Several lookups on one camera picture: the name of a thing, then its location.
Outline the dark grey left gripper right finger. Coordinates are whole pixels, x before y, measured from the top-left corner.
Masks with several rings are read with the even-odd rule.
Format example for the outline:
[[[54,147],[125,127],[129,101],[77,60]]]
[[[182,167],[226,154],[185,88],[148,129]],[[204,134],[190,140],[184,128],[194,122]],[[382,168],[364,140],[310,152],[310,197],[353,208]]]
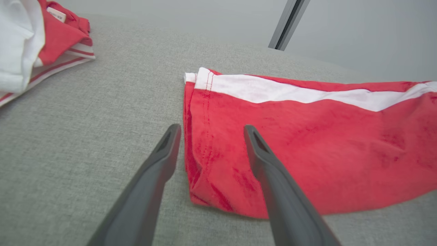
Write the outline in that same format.
[[[245,125],[244,138],[275,245],[339,246],[337,237],[253,125]]]

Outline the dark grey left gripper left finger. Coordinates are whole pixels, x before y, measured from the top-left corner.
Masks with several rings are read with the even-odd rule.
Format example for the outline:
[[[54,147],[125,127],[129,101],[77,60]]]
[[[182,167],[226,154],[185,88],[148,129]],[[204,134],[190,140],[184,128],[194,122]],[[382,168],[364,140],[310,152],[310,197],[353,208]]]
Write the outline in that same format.
[[[166,182],[173,176],[181,126],[168,127],[116,200],[89,246],[151,246]]]

